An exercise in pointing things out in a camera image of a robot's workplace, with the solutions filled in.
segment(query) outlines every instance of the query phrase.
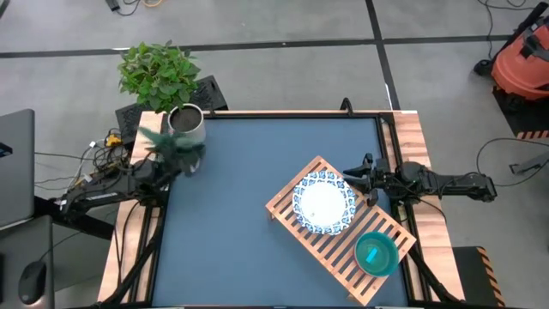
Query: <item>table frame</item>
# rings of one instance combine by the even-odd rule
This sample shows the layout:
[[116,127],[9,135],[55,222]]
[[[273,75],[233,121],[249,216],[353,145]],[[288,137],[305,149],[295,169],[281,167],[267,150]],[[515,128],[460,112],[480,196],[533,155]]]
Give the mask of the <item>table frame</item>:
[[[268,118],[373,118],[376,121],[377,137],[379,141],[382,157],[389,160],[392,169],[397,164],[403,161],[418,161],[421,164],[430,166],[428,154],[426,153],[425,140],[419,124],[417,112],[391,112],[391,111],[353,111],[353,109],[343,101],[341,110],[339,111],[219,111],[219,112],[204,112],[206,119],[268,119]],[[162,127],[163,115],[156,115],[153,112],[144,112],[140,126],[147,126],[151,130],[160,131]],[[147,151],[144,150],[146,139],[138,133],[136,137],[136,145],[132,154],[132,163],[142,159]],[[437,199],[429,200],[440,207]],[[117,218],[117,231],[120,233],[121,228],[126,222],[129,208],[134,202],[121,203]],[[425,249],[431,249],[432,246],[437,249],[442,245],[443,252],[435,250],[432,254],[424,254],[424,260],[430,265],[435,275],[438,275],[439,280],[447,287],[447,289],[458,298],[463,298],[463,291],[455,259],[451,251],[449,243],[448,231],[440,215],[435,209],[431,209],[427,205],[405,205],[404,212],[407,216],[407,221],[403,224],[410,233],[418,240],[416,245],[419,252]],[[399,209],[396,205],[391,205],[392,216],[399,215]],[[128,220],[128,232],[126,235],[125,252],[129,252],[123,261],[123,277],[127,275],[128,270],[138,257],[148,240],[152,236],[157,224],[160,224],[160,233],[163,233],[163,222],[166,210],[165,209],[141,209],[137,216],[132,215]],[[429,228],[429,225],[436,225],[435,228]],[[431,245],[435,236],[439,245]],[[126,302],[146,301],[150,302],[153,298],[154,281],[156,277],[156,269],[158,266],[158,256],[160,254],[161,240],[158,250],[149,258],[142,269],[141,276],[136,280],[132,289],[124,298]],[[438,261],[441,254],[444,254],[444,261]],[[402,273],[404,276],[407,297],[410,300],[431,300],[432,291],[427,287],[425,279],[419,274],[413,262],[407,258],[401,263]],[[108,297],[116,288],[116,280],[118,276],[118,267],[116,265],[116,246],[114,241],[111,243],[109,258],[101,290],[99,300]]]

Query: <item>blue bowl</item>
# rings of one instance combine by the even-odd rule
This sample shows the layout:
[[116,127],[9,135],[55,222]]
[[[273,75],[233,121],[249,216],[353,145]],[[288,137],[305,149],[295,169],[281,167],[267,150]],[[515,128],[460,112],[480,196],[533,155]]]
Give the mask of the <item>blue bowl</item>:
[[388,276],[398,266],[398,249],[384,233],[365,233],[354,246],[354,258],[366,274]]

